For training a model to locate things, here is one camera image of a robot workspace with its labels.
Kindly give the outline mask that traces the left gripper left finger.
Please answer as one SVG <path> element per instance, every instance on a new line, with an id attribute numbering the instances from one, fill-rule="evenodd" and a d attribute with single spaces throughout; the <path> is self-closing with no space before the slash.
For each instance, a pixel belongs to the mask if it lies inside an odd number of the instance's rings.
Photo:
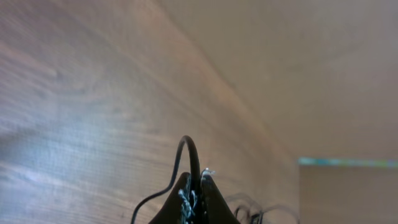
<path id="1" fill-rule="evenodd" d="M 193 205 L 190 184 L 191 174 L 184 172 L 175 183 L 162 208 L 149 224 L 194 223 L 195 214 L 191 213 L 188 216 L 189 207 L 185 206 L 185 202 L 188 200 Z"/>

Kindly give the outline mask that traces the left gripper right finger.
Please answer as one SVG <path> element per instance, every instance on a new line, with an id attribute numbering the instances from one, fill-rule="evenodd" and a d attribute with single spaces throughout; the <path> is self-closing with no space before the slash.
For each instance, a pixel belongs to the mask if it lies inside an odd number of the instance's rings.
<path id="1" fill-rule="evenodd" d="M 202 223 L 239 224 L 210 175 L 202 175 L 200 187 Z"/>

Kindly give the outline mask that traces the black cable USB plug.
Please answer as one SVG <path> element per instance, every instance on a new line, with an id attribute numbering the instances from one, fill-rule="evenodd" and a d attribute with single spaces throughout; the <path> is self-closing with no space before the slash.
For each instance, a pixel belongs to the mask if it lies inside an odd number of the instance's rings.
<path id="1" fill-rule="evenodd" d="M 132 214 L 131 224 L 134 224 L 139 209 L 146 202 L 167 193 L 174 186 L 175 180 L 177 178 L 177 172 L 178 172 L 178 168 L 180 165 L 180 160 L 181 160 L 184 145 L 187 145 L 189 160 L 190 160 L 190 174 L 191 174 L 191 176 L 190 176 L 190 191 L 194 191 L 195 193 L 197 193 L 199 191 L 201 174 L 200 174 L 200 162 L 199 162 L 199 158 L 198 158 L 197 148 L 195 146 L 195 143 L 193 142 L 193 139 L 190 136 L 185 135 L 181 138 L 181 140 L 178 144 L 178 147 L 177 147 L 174 168 L 172 171 L 172 176 L 171 176 L 169 185 L 165 189 L 161 190 L 160 192 L 157 192 L 155 194 L 152 194 L 152 195 L 146 197 L 145 199 L 143 199 L 141 202 L 139 202 L 137 204 L 137 206 L 135 207 L 133 214 Z"/>

